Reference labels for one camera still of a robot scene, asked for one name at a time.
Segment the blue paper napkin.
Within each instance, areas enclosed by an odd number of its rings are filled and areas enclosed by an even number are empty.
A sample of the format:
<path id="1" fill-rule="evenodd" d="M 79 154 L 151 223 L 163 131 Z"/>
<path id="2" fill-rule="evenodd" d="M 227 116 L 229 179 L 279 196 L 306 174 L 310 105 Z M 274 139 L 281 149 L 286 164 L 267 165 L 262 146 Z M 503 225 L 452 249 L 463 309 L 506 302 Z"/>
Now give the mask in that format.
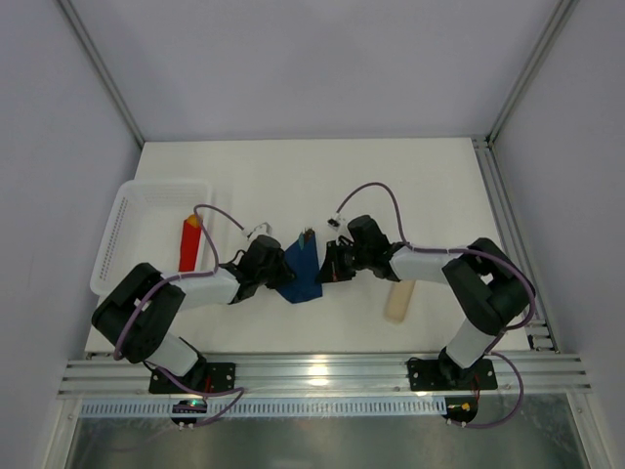
<path id="1" fill-rule="evenodd" d="M 285 250 L 284 256 L 295 278 L 278 287 L 277 292 L 290 304 L 302 304 L 321 298 L 322 287 L 315 280 L 320 270 L 315 232 L 303 250 L 299 248 L 297 238 Z"/>

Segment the brown wooden spoon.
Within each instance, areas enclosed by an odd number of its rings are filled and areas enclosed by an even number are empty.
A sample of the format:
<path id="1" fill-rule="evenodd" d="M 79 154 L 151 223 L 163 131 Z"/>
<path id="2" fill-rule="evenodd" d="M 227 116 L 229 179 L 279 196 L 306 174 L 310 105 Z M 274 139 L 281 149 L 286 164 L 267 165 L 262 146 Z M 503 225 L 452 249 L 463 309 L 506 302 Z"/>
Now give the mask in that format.
<path id="1" fill-rule="evenodd" d="M 308 243 L 314 237 L 314 230 L 312 228 L 306 229 L 304 232 L 304 242 Z"/>

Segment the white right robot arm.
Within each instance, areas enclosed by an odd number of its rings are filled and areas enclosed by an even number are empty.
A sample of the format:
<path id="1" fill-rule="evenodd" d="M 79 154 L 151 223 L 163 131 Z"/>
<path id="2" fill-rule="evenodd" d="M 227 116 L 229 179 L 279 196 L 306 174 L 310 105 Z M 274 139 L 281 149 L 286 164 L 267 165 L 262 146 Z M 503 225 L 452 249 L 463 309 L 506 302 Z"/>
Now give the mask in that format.
<path id="1" fill-rule="evenodd" d="M 436 358 L 407 362 L 411 390 L 496 389 L 486 354 L 535 299 L 534 287 L 498 245 L 480 237 L 466 247 L 417 248 L 389 241 L 368 215 L 351 220 L 348 232 L 327 243 L 316 282 L 349 281 L 367 270 L 392 282 L 439 283 L 451 289 L 465 315 Z"/>

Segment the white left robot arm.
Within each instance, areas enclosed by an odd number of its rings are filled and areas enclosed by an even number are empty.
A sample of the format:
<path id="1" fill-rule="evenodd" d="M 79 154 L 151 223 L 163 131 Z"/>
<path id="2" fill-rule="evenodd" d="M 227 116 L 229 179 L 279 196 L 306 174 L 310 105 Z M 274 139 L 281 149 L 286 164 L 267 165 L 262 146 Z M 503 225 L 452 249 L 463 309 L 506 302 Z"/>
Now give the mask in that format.
<path id="1" fill-rule="evenodd" d="M 152 368 L 160 384 L 205 396 L 214 385 L 212 365 L 170 327 L 181 311 L 233 305 L 252 298 L 261 287 L 278 289 L 296 279 L 285 251 L 261 234 L 239 260 L 207 272 L 165 276 L 150 263 L 131 270 L 92 315 L 92 326 L 114 347 L 113 358 Z"/>

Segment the beige cutlery tray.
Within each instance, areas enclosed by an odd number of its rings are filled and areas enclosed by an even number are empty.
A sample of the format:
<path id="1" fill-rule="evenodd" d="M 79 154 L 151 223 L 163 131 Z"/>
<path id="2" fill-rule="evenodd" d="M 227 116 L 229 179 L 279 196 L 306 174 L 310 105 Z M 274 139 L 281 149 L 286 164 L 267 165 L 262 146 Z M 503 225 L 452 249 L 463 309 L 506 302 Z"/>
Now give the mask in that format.
<path id="1" fill-rule="evenodd" d="M 403 280 L 393 284 L 384 309 L 385 320 L 395 324 L 405 320 L 415 285 L 415 280 Z"/>

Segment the red bottle orange cap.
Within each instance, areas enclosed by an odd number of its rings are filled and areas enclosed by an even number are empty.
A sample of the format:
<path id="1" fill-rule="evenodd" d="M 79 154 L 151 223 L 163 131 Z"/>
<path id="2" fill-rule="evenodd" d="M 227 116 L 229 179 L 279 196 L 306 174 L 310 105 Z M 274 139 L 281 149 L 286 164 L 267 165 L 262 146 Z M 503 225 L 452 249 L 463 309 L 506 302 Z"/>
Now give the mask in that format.
<path id="1" fill-rule="evenodd" d="M 195 270 L 201 235 L 201 218 L 197 215 L 189 215 L 182 225 L 178 266 L 180 272 L 187 273 Z"/>

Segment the white plastic basket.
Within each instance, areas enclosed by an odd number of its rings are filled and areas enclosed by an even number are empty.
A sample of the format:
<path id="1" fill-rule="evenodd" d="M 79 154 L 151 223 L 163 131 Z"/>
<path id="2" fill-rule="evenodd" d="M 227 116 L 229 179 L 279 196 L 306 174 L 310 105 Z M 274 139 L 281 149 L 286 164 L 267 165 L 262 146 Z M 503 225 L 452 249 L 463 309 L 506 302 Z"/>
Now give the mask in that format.
<path id="1" fill-rule="evenodd" d="M 105 225 L 90 279 L 91 290 L 107 296 L 143 262 L 171 275 L 178 270 L 183 225 L 193 208 L 211 201 L 202 180 L 132 180 L 118 190 Z"/>

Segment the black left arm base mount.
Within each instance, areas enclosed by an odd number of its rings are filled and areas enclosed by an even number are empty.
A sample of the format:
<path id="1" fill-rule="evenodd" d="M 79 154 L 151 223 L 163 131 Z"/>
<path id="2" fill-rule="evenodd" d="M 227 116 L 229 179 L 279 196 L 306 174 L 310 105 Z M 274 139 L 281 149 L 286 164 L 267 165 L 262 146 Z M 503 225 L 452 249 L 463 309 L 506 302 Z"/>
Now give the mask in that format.
<path id="1" fill-rule="evenodd" d="M 224 395 L 234 389 L 235 376 L 234 362 L 207 362 L 201 359 L 181 376 L 157 367 L 151 371 L 148 392 L 153 395 Z"/>

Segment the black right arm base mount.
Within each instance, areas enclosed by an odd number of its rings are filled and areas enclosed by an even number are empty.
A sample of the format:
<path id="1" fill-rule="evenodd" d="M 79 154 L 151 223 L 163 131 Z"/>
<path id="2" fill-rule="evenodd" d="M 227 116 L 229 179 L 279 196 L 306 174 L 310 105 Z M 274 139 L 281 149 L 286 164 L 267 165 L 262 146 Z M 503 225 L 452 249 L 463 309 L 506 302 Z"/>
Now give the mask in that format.
<path id="1" fill-rule="evenodd" d="M 493 363 L 480 359 L 469 368 L 438 359 L 411 358 L 406 362 L 407 378 L 412 391 L 473 391 L 498 389 Z"/>

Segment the aluminium side rail right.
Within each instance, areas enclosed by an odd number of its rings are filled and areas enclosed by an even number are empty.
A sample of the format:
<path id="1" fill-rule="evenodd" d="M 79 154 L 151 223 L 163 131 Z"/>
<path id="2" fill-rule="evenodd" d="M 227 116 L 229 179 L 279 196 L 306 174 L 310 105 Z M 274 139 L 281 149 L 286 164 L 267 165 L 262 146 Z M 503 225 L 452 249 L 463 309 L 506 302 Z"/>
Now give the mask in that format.
<path id="1" fill-rule="evenodd" d="M 556 333 L 548 317 L 540 282 L 521 236 L 521 228 L 512 200 L 495 159 L 494 146 L 486 137 L 472 138 L 472 143 L 503 250 L 521 268 L 536 291 L 536 312 L 533 319 L 529 320 L 524 327 L 527 336 L 530 337 L 530 348 L 538 353 L 559 354 L 561 351 Z"/>

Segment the aluminium table edge rail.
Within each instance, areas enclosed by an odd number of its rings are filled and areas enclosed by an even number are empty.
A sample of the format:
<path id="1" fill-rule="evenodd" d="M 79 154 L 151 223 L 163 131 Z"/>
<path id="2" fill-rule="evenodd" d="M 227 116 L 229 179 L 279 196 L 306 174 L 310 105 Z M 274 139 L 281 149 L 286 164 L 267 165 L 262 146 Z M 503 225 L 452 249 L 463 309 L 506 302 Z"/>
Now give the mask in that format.
<path id="1" fill-rule="evenodd" d="M 210 354 L 209 362 L 233 362 L 235 384 L 254 397 L 408 396 L 410 353 L 391 354 Z M 489 357 L 497 392 L 519 388 L 528 394 L 590 393 L 581 359 L 572 354 L 495 352 Z M 141 364 L 96 355 L 67 363 L 58 390 L 61 399 L 145 397 L 149 371 Z"/>

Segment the aluminium frame post left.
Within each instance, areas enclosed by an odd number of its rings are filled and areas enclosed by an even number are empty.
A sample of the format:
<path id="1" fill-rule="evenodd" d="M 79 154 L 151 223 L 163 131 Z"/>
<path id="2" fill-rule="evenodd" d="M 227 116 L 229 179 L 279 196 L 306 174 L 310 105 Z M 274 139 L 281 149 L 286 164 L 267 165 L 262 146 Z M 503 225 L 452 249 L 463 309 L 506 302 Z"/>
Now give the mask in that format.
<path id="1" fill-rule="evenodd" d="M 143 132 L 128 107 L 126 100 L 122 96 L 113 75 L 109 71 L 96 42 L 88 31 L 88 28 L 82 20 L 78 10 L 70 0 L 55 0 L 54 3 L 58 7 L 70 32 L 79 44 L 79 47 L 85 54 L 92 70 L 94 71 L 98 81 L 103 86 L 105 93 L 107 94 L 117 114 L 123 121 L 127 131 L 133 137 L 137 147 L 142 149 L 146 143 Z"/>

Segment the aluminium frame post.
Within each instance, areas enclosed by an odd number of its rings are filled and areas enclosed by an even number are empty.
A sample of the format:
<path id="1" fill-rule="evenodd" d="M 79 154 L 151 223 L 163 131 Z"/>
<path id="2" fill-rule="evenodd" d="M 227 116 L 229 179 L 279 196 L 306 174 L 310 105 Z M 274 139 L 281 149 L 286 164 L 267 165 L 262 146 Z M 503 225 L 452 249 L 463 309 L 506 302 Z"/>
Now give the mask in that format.
<path id="1" fill-rule="evenodd" d="M 560 0 L 556 3 L 485 138 L 490 147 L 495 144 L 512 118 L 578 4 L 578 0 Z"/>
<path id="2" fill-rule="evenodd" d="M 88 31 L 88 28 L 82 20 L 78 10 L 70 0 L 55 0 L 54 3 L 58 7 L 70 32 L 79 44 L 79 47 L 85 54 L 92 70 L 94 71 L 98 81 L 103 86 L 105 93 L 107 94 L 117 114 L 123 121 L 127 131 L 133 137 L 137 147 L 142 149 L 146 143 L 143 132 L 128 107 L 126 100 L 122 96 L 113 75 L 109 71 L 96 42 Z"/>

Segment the aluminium frame post right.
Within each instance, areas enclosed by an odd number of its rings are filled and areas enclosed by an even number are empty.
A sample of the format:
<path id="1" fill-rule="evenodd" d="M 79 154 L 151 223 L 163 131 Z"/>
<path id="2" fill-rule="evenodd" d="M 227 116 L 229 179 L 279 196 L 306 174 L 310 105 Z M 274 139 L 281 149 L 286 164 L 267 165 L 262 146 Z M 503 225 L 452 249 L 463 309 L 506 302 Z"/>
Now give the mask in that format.
<path id="1" fill-rule="evenodd" d="M 560 0 L 556 3 L 485 138 L 490 147 L 495 144 L 512 118 L 578 4 L 578 0 Z"/>

